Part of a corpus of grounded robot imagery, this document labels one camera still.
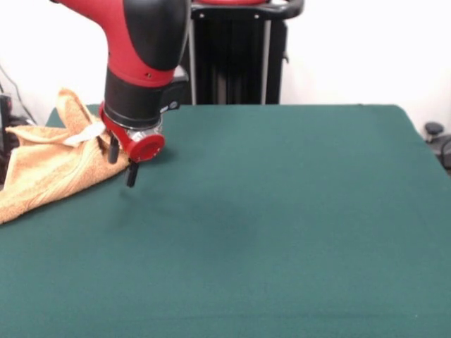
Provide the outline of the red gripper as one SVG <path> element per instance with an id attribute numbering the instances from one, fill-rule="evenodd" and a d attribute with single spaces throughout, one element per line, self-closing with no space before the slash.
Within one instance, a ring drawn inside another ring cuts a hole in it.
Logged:
<path id="1" fill-rule="evenodd" d="M 126 170 L 126 186 L 134 187 L 139 170 L 139 163 L 153 159 L 164 147 L 165 138 L 162 133 L 163 121 L 144 129 L 133 129 L 114 122 L 106 114 L 105 104 L 101 103 L 99 117 L 110 135 L 108 162 L 117 163 L 119 151 L 129 158 Z"/>

